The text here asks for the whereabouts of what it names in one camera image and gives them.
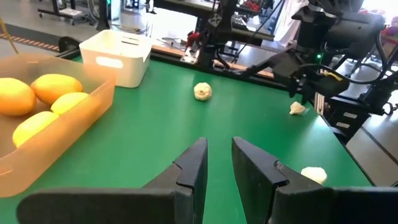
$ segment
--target white plastic box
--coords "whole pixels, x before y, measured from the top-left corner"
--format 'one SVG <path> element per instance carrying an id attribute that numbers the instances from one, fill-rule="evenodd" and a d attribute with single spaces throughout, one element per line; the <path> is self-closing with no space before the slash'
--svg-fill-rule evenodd
<path id="1" fill-rule="evenodd" d="M 115 30 L 103 30 L 79 45 L 83 63 L 117 70 L 117 86 L 138 87 L 149 64 L 150 38 Z"/>

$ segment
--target red object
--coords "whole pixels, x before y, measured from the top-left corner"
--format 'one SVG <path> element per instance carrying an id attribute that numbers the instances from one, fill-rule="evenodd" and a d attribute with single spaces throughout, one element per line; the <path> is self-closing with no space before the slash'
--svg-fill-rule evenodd
<path id="1" fill-rule="evenodd" d="M 192 47 L 193 43 L 198 40 L 199 32 L 190 32 L 187 37 L 187 47 Z"/>

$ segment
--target white crumpled object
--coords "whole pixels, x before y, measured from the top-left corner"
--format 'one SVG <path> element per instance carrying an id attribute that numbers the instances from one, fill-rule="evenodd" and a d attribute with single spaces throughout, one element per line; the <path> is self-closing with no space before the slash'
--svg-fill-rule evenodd
<path id="1" fill-rule="evenodd" d="M 325 170 L 321 167 L 306 167 L 301 170 L 301 175 L 308 177 L 318 184 L 325 183 L 328 178 Z"/>
<path id="2" fill-rule="evenodd" d="M 290 115 L 303 114 L 305 109 L 305 106 L 301 105 L 299 102 L 294 102 L 290 106 Z"/>
<path id="3" fill-rule="evenodd" d="M 211 87 L 207 83 L 198 83 L 193 87 L 193 94 L 197 100 L 208 100 L 211 97 Z"/>

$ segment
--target mango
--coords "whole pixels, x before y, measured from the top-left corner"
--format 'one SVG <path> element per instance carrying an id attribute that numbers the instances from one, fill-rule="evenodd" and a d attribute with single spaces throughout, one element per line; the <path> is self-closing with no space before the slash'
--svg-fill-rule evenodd
<path id="1" fill-rule="evenodd" d="M 12 134 L 12 141 L 16 147 L 21 146 L 35 134 L 39 133 L 59 116 L 53 112 L 37 113 L 18 125 Z"/>
<path id="2" fill-rule="evenodd" d="M 76 78 L 61 74 L 42 75 L 30 87 L 38 99 L 48 105 L 64 94 L 83 91 L 83 85 Z"/>
<path id="3" fill-rule="evenodd" d="M 36 96 L 29 85 L 15 78 L 0 78 L 0 114 L 24 115 L 35 105 Z"/>
<path id="4" fill-rule="evenodd" d="M 80 101 L 84 100 L 86 97 L 88 97 L 87 93 L 67 93 L 54 102 L 51 106 L 51 111 L 61 115 L 77 105 Z"/>

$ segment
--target green table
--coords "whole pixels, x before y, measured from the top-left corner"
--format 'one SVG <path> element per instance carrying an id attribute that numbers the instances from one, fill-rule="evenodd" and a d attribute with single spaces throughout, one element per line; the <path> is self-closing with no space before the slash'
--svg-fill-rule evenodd
<path id="1" fill-rule="evenodd" d="M 213 89 L 207 102 L 193 97 L 199 82 Z M 370 185 L 313 108 L 289 115 L 293 101 L 285 91 L 151 60 L 139 88 L 116 87 L 112 107 L 52 167 L 24 193 L 0 199 L 0 223 L 17 223 L 17 204 L 39 189 L 142 187 L 201 136 L 209 145 L 204 223 L 246 222 L 231 160 L 233 136 L 298 172 L 324 168 L 326 186 Z"/>

